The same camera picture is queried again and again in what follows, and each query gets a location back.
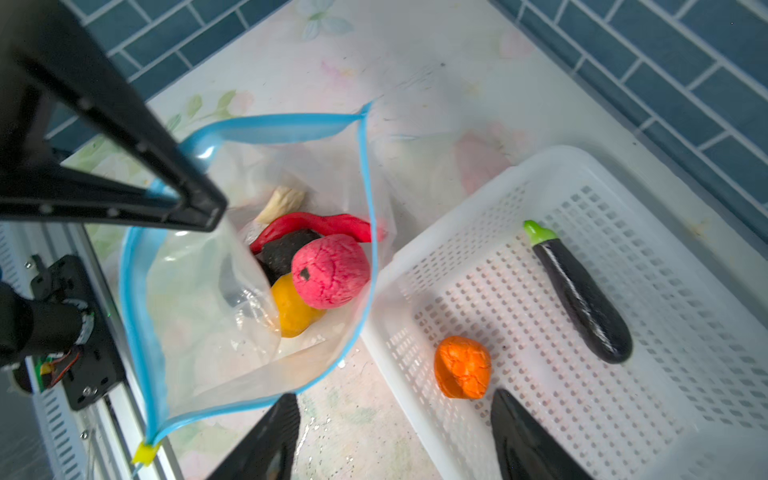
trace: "fake fruit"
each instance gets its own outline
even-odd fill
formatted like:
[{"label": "fake fruit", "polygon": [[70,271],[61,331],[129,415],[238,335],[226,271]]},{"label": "fake fruit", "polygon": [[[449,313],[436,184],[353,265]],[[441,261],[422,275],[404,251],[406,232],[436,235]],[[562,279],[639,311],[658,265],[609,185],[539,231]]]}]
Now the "fake fruit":
[{"label": "fake fruit", "polygon": [[296,252],[291,265],[296,291],[307,305],[338,308],[355,298],[371,277],[366,253],[349,235],[329,235]]},{"label": "fake fruit", "polygon": [[283,275],[272,285],[272,297],[280,312],[280,328],[283,338],[298,336],[325,315],[325,310],[308,306],[296,292],[291,275]]},{"label": "fake fruit", "polygon": [[305,195],[305,192],[290,187],[276,188],[255,222],[272,223],[281,216],[293,212],[301,207]]},{"label": "fake fruit", "polygon": [[481,399],[491,382],[491,355],[481,343],[450,336],[435,352],[435,378],[450,399]]},{"label": "fake fruit", "polygon": [[264,245],[264,248],[261,250],[261,260],[274,272],[277,278],[280,278],[290,273],[290,266],[296,252],[301,250],[301,247],[304,245],[318,238],[320,238],[320,235],[307,229],[288,233],[283,238],[273,240]]}]

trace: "pink fruit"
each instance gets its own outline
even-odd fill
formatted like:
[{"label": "pink fruit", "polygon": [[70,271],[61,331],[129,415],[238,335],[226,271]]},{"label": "pink fruit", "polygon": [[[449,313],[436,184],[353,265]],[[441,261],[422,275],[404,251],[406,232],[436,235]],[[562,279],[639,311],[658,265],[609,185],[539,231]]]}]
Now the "pink fruit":
[{"label": "pink fruit", "polygon": [[291,263],[293,284],[312,308],[327,310],[355,298],[371,277],[362,247],[349,235],[319,238],[301,248]]}]

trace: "orange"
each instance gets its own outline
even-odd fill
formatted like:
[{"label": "orange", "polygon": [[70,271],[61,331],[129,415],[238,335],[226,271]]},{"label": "orange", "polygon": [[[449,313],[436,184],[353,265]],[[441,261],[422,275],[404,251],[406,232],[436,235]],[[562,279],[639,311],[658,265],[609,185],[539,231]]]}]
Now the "orange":
[{"label": "orange", "polygon": [[481,343],[450,336],[435,352],[435,378],[450,399],[481,399],[491,382],[491,355]]}]

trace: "wire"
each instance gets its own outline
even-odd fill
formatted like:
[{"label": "wire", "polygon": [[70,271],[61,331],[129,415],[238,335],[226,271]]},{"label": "wire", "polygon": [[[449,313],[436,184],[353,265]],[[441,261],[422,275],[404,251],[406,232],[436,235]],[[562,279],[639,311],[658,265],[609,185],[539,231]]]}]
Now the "wire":
[{"label": "wire", "polygon": [[68,372],[68,371],[69,371],[69,369],[70,369],[70,368],[72,368],[72,366],[74,365],[74,363],[75,363],[75,362],[77,362],[77,361],[80,359],[80,354],[81,354],[81,353],[80,353],[80,352],[78,352],[78,354],[74,356],[74,360],[72,360],[72,361],[69,363],[69,365],[67,365],[66,367],[64,367],[64,369],[61,371],[61,373],[59,373],[59,374],[58,374],[58,376],[56,377],[56,379],[55,379],[53,382],[51,382],[51,385],[49,385],[49,386],[48,386],[48,388],[49,388],[49,389],[50,389],[50,388],[53,388],[53,386],[55,386],[57,383],[59,383],[59,382],[61,381],[61,379],[63,379],[63,378],[64,378],[64,374],[65,374],[66,372]]},{"label": "wire", "polygon": [[69,350],[66,355],[60,356],[56,360],[52,360],[49,363],[51,363],[51,365],[56,365],[57,363],[60,363],[63,359],[67,358],[71,354],[72,354],[72,350]]}]

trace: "yellow ball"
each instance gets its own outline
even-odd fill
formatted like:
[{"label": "yellow ball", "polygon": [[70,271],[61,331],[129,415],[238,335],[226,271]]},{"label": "yellow ball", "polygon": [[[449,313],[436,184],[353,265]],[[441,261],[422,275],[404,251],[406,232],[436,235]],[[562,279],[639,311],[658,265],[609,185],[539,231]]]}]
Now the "yellow ball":
[{"label": "yellow ball", "polygon": [[293,338],[315,323],[325,310],[314,309],[304,303],[296,287],[293,285],[291,274],[283,275],[272,285],[272,296],[280,311],[280,328],[283,338]]}]

